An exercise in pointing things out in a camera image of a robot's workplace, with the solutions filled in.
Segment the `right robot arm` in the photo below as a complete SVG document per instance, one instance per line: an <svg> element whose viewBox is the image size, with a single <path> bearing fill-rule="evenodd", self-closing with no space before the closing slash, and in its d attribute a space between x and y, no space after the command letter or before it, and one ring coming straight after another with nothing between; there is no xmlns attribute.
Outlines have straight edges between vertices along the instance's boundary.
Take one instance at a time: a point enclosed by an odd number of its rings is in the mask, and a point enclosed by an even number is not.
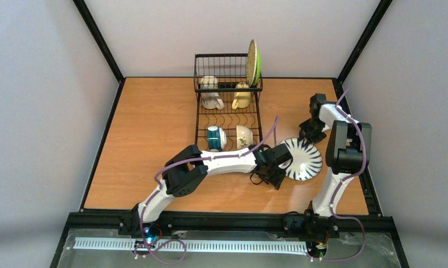
<svg viewBox="0 0 448 268"><path fill-rule="evenodd" d="M343 111L339 102L330 102L325 94L310 98L310 119L299 127L299 139L316 144L330 130L325 153L327 175L323 186L311 203L320 216L336 214L337 205L348 184L361 175L370 161L372 125L360 122Z"/></svg>

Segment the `dark teal spotted bowl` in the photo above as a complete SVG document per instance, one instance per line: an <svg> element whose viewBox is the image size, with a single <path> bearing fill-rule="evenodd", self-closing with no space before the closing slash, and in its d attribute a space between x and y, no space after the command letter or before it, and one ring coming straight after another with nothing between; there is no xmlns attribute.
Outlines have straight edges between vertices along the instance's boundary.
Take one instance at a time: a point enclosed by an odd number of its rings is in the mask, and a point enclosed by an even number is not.
<svg viewBox="0 0 448 268"><path fill-rule="evenodd" d="M225 131L218 126L209 126L207 128L207 142L210 152L220 152L227 144Z"/></svg>

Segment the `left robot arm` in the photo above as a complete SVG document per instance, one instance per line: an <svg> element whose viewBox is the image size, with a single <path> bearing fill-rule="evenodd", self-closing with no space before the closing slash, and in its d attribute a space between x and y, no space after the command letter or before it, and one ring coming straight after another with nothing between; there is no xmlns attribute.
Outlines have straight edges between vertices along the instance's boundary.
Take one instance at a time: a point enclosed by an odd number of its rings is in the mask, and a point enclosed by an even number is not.
<svg viewBox="0 0 448 268"><path fill-rule="evenodd" d="M201 151L190 145L173 157L155 175L157 186L132 209L133 223L152 223L175 199L190 195L207 177L243 173L257 175L264 183L279 189L285 177L281 165L293 157L285 144L255 146L236 151Z"/></svg>

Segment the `yellow mug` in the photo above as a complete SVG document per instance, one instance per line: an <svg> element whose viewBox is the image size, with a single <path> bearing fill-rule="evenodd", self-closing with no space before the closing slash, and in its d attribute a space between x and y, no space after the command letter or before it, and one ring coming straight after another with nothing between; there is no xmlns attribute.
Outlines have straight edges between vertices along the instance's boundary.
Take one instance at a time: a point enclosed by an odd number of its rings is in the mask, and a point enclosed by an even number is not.
<svg viewBox="0 0 448 268"><path fill-rule="evenodd" d="M249 89L249 86L246 82L240 82L236 85L236 89ZM251 97L252 91L235 92L231 108L233 110L247 108L250 105Z"/></svg>

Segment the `white black striped plate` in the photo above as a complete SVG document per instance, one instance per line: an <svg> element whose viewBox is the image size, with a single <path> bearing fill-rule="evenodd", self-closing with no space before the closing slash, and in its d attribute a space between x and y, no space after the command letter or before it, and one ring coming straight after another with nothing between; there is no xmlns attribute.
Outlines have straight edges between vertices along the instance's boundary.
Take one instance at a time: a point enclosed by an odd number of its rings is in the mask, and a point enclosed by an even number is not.
<svg viewBox="0 0 448 268"><path fill-rule="evenodd" d="M315 178L322 170L322 155L318 148L306 139L288 138L280 144L286 145L292 159L279 165L286 177L295 181Z"/></svg>

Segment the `black wire dish rack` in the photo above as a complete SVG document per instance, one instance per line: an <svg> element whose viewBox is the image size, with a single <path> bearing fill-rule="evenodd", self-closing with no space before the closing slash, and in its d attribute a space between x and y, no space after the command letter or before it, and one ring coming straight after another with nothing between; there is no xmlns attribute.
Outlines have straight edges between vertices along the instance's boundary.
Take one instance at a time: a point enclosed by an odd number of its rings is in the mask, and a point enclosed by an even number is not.
<svg viewBox="0 0 448 268"><path fill-rule="evenodd" d="M209 126L221 127L227 136L225 151L236 150L236 126L242 125L250 128L253 133L254 144L263 138L259 99L263 89L263 79L260 78L257 86L249 89L236 89L240 82L246 82L247 53L210 53L195 54L193 85L197 99L196 127L194 143L201 150L208 151L207 128ZM223 109L206 109L201 105L201 92L199 82L204 76L215 76L218 79L218 92L224 102ZM250 105L244 109L231 108L235 92L252 91Z"/></svg>

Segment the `white floral mug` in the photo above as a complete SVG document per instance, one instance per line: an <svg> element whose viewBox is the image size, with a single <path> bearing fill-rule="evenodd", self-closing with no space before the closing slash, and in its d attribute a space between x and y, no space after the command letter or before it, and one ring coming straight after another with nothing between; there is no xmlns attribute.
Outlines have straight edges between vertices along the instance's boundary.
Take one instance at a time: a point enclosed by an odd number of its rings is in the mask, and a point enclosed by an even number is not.
<svg viewBox="0 0 448 268"><path fill-rule="evenodd" d="M206 109L223 109L224 102L218 92L218 79L215 76L204 76L199 82L201 92L201 105Z"/></svg>

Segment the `white bowl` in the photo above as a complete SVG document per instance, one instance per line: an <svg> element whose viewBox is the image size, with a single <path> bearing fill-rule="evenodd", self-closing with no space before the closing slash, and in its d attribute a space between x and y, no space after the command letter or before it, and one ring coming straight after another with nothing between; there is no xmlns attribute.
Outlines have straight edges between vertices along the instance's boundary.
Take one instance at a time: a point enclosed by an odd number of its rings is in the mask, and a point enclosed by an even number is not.
<svg viewBox="0 0 448 268"><path fill-rule="evenodd" d="M252 130L246 126L236 126L236 148L238 150L254 144Z"/></svg>

